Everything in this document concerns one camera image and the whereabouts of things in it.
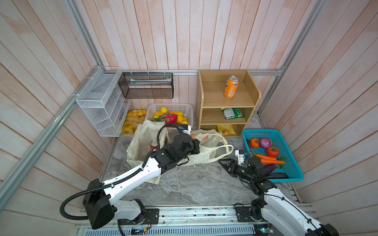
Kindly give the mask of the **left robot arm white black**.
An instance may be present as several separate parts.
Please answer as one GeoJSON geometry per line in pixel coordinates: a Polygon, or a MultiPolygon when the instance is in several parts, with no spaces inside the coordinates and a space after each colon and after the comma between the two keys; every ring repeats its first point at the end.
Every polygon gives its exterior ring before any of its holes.
{"type": "Polygon", "coordinates": [[[179,133],[171,144],[147,154],[145,161],[130,171],[113,179],[90,182],[85,191],[65,199],[60,206],[60,214],[70,220],[88,220],[91,228],[99,229],[114,219],[133,221],[136,224],[144,221],[147,210],[139,199],[123,201],[127,193],[161,174],[175,168],[180,161],[189,155],[200,153],[200,142],[189,134],[179,133]],[[66,212],[66,205],[83,196],[86,216],[74,216],[66,212]]]}

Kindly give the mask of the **red soda can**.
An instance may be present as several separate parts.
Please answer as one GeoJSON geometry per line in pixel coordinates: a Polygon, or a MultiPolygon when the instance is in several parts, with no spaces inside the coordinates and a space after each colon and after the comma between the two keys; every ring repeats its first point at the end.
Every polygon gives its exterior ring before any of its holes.
{"type": "Polygon", "coordinates": [[[151,151],[156,151],[156,150],[158,150],[158,148],[159,148],[159,142],[157,141],[157,139],[153,139],[153,140],[150,142],[150,148],[151,148],[151,151]]]}

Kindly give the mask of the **cream canvas tote bag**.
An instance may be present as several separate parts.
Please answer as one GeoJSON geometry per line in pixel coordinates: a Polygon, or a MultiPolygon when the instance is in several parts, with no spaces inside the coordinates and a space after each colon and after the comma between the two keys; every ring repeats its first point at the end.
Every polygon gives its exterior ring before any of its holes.
{"type": "Polygon", "coordinates": [[[165,122],[145,120],[138,126],[127,149],[127,162],[132,168],[143,163],[147,153],[151,151],[151,142],[157,138],[158,131],[164,124],[165,122]]]}

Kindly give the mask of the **yellow plastic bag orange print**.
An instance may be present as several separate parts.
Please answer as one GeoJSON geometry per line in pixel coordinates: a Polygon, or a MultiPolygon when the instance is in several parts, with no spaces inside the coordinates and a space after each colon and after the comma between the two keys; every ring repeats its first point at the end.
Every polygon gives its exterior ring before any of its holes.
{"type": "Polygon", "coordinates": [[[194,130],[191,132],[191,137],[193,140],[199,140],[200,153],[189,155],[189,161],[182,160],[179,165],[193,166],[216,162],[234,151],[234,146],[228,144],[225,137],[214,129],[194,130]]]}

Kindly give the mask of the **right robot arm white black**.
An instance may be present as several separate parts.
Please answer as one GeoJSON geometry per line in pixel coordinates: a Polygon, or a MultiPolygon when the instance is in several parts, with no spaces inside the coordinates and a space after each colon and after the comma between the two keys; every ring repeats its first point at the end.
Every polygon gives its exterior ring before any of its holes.
{"type": "Polygon", "coordinates": [[[330,224],[322,224],[306,214],[290,201],[277,186],[266,178],[264,165],[259,158],[248,159],[243,167],[232,158],[220,159],[224,170],[242,183],[247,184],[257,199],[251,201],[250,218],[265,220],[275,226],[285,236],[338,236],[330,224]]]}

